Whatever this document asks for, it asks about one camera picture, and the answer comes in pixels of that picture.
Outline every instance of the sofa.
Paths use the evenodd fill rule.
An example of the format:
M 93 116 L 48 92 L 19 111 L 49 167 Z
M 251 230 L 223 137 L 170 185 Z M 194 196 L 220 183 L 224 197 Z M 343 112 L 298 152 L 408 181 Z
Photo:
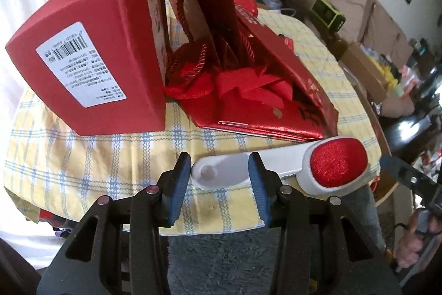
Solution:
M 413 47 L 408 44 L 404 32 L 377 0 L 329 0 L 346 16 L 336 37 L 324 35 L 319 31 L 318 24 L 309 17 L 309 10 L 315 0 L 281 1 L 284 7 L 294 8 L 296 18 L 304 22 L 319 38 L 329 37 L 325 43 L 337 59 L 347 50 L 350 42 L 361 43 L 379 54 L 390 56 L 398 68 L 406 64 L 413 53 Z M 382 115 L 398 118 L 411 114 L 414 105 L 409 97 L 399 98 L 394 90 L 390 90 L 387 99 L 382 102 L 382 109 Z

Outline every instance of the table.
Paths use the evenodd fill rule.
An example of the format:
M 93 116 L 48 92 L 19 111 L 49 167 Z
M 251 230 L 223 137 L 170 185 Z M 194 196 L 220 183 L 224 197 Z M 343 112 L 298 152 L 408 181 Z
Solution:
M 339 111 L 340 135 L 359 139 L 370 171 L 356 187 L 379 174 L 379 148 L 370 120 L 334 56 L 297 19 L 260 9 L 275 33 L 293 39 L 296 54 Z M 184 40 L 169 10 L 173 48 Z M 200 157 L 291 145 L 290 142 L 197 128 L 176 103 L 167 104 L 166 130 L 142 134 L 80 137 L 30 89 L 21 98 L 8 146 L 4 181 L 17 208 L 38 221 L 40 209 L 80 220 L 104 194 L 135 195 L 173 168 L 180 152 Z M 299 189 L 296 177 L 284 180 Z M 181 215 L 165 235 L 229 233 L 263 226 L 250 185 L 203 191 L 189 184 Z

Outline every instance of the red box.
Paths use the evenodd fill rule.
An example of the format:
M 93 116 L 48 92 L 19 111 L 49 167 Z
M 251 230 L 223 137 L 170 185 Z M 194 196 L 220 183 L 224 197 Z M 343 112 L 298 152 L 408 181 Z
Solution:
M 164 130 L 170 50 L 164 0 L 49 0 L 6 50 L 76 133 Z

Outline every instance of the tablecloth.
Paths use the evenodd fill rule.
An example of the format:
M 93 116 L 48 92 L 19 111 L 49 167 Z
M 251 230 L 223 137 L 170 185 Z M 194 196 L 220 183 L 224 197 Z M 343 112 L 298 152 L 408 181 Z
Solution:
M 293 39 L 296 54 L 339 111 L 339 135 L 359 139 L 370 172 L 379 174 L 381 150 L 355 91 L 333 55 L 297 19 L 260 9 L 259 18 Z M 171 44 L 185 39 L 169 13 Z M 39 209 L 80 220 L 103 194 L 135 195 L 173 168 L 180 152 L 203 156 L 291 145 L 290 142 L 197 128 L 178 104 L 167 104 L 166 130 L 142 134 L 80 137 L 27 87 L 15 115 L 4 165 L 4 186 L 17 208 L 38 221 Z M 299 189 L 296 177 L 284 180 Z M 228 233 L 262 226 L 250 185 L 204 191 L 189 184 L 180 218 L 162 234 Z

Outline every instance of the gray cloth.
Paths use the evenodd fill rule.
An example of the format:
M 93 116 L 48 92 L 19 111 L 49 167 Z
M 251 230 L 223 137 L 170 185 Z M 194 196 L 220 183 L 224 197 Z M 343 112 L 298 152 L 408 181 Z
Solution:
M 368 186 L 341 198 L 382 251 L 374 197 Z M 169 237 L 169 285 L 173 295 L 268 294 L 280 229 Z

